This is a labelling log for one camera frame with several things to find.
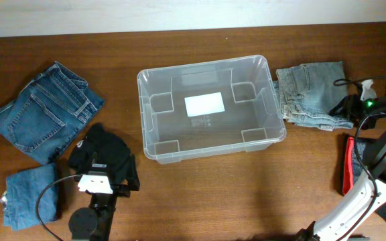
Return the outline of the light blue jeans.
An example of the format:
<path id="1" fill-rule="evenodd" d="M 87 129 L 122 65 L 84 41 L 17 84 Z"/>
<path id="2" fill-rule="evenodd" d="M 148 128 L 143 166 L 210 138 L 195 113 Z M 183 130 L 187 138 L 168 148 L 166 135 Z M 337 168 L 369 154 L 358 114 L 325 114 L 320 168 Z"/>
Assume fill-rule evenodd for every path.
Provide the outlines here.
<path id="1" fill-rule="evenodd" d="M 275 90 L 283 119 L 323 131 L 351 129 L 353 123 L 330 111 L 348 95 L 333 82 L 345 78 L 342 62 L 316 62 L 276 70 Z"/>

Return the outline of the black garment red grey band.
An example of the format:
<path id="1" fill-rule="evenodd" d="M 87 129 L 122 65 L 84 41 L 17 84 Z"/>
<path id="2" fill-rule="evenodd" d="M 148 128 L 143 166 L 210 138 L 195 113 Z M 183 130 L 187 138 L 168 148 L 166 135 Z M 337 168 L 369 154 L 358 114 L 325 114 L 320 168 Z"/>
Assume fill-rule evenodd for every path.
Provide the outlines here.
<path id="1" fill-rule="evenodd" d="M 343 135 L 343 144 L 341 194 L 346 195 L 357 182 L 362 169 L 355 155 L 354 137 Z M 386 204 L 383 204 L 375 212 L 386 221 Z"/>

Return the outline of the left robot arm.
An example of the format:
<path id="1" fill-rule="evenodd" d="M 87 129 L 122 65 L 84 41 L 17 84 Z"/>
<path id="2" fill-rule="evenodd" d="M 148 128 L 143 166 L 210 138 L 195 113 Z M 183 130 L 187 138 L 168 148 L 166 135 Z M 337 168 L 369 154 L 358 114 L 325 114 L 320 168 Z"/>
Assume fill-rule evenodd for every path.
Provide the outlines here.
<path id="1" fill-rule="evenodd" d="M 90 195 L 90 204 L 76 210 L 70 217 L 68 227 L 72 240 L 108 240 L 111 233 L 116 204 L 119 198 L 129 198 L 132 191 L 139 191 L 135 156 L 127 158 L 128 173 L 134 178 L 126 183 L 115 181 L 108 164 L 98 162 L 93 153 L 86 165 L 77 171 L 78 189 Z"/>

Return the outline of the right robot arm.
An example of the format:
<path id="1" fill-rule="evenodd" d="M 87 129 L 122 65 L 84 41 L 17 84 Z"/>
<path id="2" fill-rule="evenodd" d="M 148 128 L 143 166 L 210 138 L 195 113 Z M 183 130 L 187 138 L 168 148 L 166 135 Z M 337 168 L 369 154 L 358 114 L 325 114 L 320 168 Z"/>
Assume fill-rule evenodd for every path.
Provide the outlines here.
<path id="1" fill-rule="evenodd" d="M 301 229 L 295 240 L 348 240 L 350 235 L 386 203 L 386 131 L 359 156 L 358 137 L 368 118 L 386 114 L 386 106 L 372 110 L 360 121 L 354 153 L 363 171 L 353 188 L 327 216 Z"/>

